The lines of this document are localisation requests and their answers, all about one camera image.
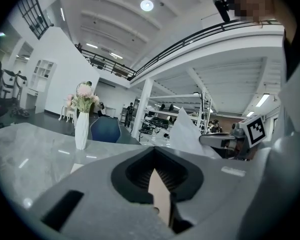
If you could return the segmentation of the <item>white support column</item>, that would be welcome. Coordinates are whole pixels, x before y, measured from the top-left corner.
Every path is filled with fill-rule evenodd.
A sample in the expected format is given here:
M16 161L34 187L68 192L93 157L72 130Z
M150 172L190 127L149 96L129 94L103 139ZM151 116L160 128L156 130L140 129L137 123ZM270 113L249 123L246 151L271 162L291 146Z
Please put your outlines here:
M146 109L146 106L148 105L148 101L149 101L149 97L150 97L150 94L152 91L153 83L154 83L154 80L151 78L146 79L144 82L138 109L137 109L136 116L134 119L133 129L131 132L131 136L135 139L138 138L139 129L142 126L142 119L144 118L144 115L145 115L145 109Z

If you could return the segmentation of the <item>white A4 paper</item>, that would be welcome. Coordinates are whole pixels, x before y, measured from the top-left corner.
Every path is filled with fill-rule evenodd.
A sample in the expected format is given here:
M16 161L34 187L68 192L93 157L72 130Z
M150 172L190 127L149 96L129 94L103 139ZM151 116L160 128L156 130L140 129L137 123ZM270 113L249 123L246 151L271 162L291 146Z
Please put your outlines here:
M213 148L200 143L200 136L199 129L193 124L190 116L182 107L178 111L176 121L170 130L170 147L181 152L212 159L221 159L222 157Z

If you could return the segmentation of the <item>white treadmill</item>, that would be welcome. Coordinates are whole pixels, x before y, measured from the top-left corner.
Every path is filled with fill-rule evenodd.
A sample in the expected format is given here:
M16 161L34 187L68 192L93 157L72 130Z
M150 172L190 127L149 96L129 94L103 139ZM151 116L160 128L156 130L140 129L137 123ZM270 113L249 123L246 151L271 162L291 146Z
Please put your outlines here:
M0 104L5 105L13 98L13 90L16 81L16 74L13 71L3 69L0 81Z
M21 71L19 70L15 75L15 82L14 82L13 94L12 94L12 97L17 102L20 101L23 88L27 85L27 82L28 82L27 77L22 75Z

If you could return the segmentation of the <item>black balcony railing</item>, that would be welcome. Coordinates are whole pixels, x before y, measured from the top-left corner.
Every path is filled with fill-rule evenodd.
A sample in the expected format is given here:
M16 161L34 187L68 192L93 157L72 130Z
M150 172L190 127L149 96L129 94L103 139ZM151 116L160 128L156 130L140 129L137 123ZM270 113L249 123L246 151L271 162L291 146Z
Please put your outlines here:
M88 51L83 48L81 54L91 66L99 70L109 72L128 81L131 81L136 76L136 72L131 68L112 59L106 58L102 55Z
M54 26L48 13L42 11L39 0L19 0L17 8L38 40L41 39L49 27Z

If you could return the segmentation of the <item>round ceiling lamp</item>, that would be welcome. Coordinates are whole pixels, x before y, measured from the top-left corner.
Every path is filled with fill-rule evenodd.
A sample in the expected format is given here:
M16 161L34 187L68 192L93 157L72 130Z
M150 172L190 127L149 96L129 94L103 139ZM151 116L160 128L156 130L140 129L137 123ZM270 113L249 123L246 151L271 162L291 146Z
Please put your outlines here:
M145 12L149 12L154 8L154 4L151 0L142 0L140 2L140 8Z

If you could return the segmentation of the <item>pink box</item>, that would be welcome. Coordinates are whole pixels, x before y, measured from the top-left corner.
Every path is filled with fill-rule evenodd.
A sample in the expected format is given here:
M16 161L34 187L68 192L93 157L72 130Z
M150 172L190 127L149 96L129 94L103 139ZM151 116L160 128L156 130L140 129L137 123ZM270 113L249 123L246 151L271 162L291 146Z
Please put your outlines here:
M87 164L69 175L71 187L87 195L89 207L96 207L102 216L125 215L134 223L158 216L161 224L169 225L170 192L157 169L146 169L145 188L141 188L126 175L126 169L111 161L99 160Z

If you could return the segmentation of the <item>pink flower bouquet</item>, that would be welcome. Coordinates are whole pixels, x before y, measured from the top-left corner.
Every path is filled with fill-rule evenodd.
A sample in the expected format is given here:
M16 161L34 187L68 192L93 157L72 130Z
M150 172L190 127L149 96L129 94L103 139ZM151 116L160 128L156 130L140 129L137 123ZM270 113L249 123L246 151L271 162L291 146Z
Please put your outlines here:
M94 93L92 86L88 86L86 82L81 82L78 84L75 90L75 94L69 94L73 96L74 108L79 112L90 113L93 105L99 104L100 99Z

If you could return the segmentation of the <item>white arched bookshelf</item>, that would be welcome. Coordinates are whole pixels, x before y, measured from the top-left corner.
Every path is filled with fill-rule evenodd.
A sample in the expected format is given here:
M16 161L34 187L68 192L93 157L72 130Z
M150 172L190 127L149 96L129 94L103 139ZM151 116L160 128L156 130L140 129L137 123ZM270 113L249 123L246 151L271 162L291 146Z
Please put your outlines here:
M56 66L53 61L38 60L30 78L29 88L35 92L45 92Z

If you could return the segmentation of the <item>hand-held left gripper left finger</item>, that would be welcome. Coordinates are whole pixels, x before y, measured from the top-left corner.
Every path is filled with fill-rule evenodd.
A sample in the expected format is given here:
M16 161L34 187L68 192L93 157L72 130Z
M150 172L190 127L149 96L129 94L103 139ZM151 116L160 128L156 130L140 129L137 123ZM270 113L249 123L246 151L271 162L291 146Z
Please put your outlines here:
M152 204L133 203L118 193L113 169L145 148L90 162L38 197L30 214L66 240L171 240L175 233Z

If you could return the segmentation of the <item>white storage shelf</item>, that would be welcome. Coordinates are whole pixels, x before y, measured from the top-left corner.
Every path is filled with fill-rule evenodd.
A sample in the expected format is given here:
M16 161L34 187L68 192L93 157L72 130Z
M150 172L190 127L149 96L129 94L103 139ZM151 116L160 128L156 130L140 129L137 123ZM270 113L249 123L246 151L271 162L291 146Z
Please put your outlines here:
M210 132L210 117L216 110L212 97L206 92L150 96L139 104L142 117L138 127L138 140L143 145L170 146L174 126L184 112L200 134Z

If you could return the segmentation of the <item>grey marble table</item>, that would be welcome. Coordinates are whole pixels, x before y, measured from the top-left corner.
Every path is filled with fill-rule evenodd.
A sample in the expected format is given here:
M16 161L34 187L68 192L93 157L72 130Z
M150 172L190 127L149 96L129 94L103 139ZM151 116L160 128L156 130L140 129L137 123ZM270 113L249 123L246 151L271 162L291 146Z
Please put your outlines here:
M88 140L76 148L73 136L30 123L0 129L0 185L8 199L29 209L47 189L91 162L141 150L142 145Z

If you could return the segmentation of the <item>group of black helmets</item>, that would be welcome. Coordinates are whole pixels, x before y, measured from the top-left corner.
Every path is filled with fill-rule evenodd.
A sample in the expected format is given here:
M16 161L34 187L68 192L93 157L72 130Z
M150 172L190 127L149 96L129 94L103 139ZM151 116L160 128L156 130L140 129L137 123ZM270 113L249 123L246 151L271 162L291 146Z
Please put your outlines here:
M155 116L152 116L149 118L148 117L144 118L142 120L142 127L138 130L139 133L144 134L144 135L152 135L152 134L158 134L158 133L162 132L164 135L163 138L170 139L170 131L171 131L172 127L174 126L175 121L177 120L178 114L165 112L165 111L159 111L159 110L154 110L154 111L148 110L148 112L149 113L150 112L158 113L162 116L167 116L167 118L160 118L160 117L155 117ZM190 119L192 120L193 124L197 127L196 122L198 121L198 116L192 116L192 115L189 115L189 116L190 116Z

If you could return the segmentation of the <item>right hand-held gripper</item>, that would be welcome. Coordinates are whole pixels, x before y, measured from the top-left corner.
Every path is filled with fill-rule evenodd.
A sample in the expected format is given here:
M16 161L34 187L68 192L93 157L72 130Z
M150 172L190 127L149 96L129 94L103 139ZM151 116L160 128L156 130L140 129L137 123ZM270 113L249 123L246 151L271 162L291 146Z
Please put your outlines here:
M260 115L248 117L238 122L238 127L230 135L203 134L199 137L202 145L213 148L228 148L233 151L234 159L253 159L258 145L267 137Z

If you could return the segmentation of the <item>blue chair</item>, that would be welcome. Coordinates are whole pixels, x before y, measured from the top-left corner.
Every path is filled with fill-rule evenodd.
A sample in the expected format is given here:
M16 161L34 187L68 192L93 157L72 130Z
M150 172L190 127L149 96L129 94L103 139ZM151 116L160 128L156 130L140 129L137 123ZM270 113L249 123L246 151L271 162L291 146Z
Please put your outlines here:
M119 122L115 118L101 116L90 126L94 141L116 143L121 136Z

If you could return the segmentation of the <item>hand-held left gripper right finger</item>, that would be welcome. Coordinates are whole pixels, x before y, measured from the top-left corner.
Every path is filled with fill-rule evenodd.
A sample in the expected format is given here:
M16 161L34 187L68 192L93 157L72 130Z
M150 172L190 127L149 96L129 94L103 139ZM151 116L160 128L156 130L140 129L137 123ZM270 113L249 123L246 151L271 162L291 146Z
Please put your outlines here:
M164 170L171 227L157 233L239 233L255 194L255 161L211 158L155 147L155 166Z

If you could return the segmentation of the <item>white ribbed vase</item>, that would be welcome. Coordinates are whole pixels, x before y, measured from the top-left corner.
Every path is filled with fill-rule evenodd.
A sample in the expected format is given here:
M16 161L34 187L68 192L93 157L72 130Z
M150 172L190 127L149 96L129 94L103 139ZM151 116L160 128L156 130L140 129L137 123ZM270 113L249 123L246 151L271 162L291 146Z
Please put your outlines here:
M78 150L86 148L89 133L89 113L80 112L75 125L75 145Z

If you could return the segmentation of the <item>black mezzanine railing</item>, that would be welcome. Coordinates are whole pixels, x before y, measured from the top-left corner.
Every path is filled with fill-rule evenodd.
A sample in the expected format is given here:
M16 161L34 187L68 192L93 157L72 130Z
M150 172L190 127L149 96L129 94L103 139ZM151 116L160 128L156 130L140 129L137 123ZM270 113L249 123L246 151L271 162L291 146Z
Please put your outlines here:
M229 22L224 23L218 23L212 26L209 26L207 28L204 28L203 30L197 31L178 42L174 43L173 45L169 46L159 54L157 54L155 57L153 57L151 60L149 60L147 63L145 63L141 68L139 68L133 76L130 76L127 78L128 81L132 81L134 78L140 76L143 72L145 72L148 68L159 62L160 60L164 59L165 57L171 55L172 53L180 50L181 48L188 46L192 43L198 42L202 39L208 38L210 36L227 32L230 30L240 29L240 28L247 28L247 27L253 27L253 26L281 26L281 24L274 19L271 20L264 20L261 21L261 23L252 23L247 21L239 21L239 20L231 20Z

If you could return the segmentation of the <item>white vanity table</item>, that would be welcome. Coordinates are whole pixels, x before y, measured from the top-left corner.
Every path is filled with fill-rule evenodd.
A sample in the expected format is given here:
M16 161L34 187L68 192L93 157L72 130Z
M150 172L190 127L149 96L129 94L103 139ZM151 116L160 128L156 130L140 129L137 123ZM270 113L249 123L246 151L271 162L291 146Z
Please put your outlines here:
M72 124L75 123L75 106L73 104L73 96L69 96L64 100L64 103L61 107L60 116L58 118L59 121L66 118L66 122L69 122L70 119L72 120Z

